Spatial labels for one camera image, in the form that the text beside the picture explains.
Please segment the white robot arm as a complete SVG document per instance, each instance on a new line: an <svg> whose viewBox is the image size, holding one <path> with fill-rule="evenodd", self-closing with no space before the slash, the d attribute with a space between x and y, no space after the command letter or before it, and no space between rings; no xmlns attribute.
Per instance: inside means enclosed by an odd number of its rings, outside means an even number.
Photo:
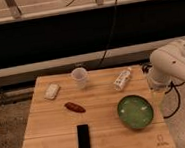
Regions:
<svg viewBox="0 0 185 148"><path fill-rule="evenodd" d="M153 90L169 85L172 77L185 82L185 40L179 39L154 50L147 81Z"/></svg>

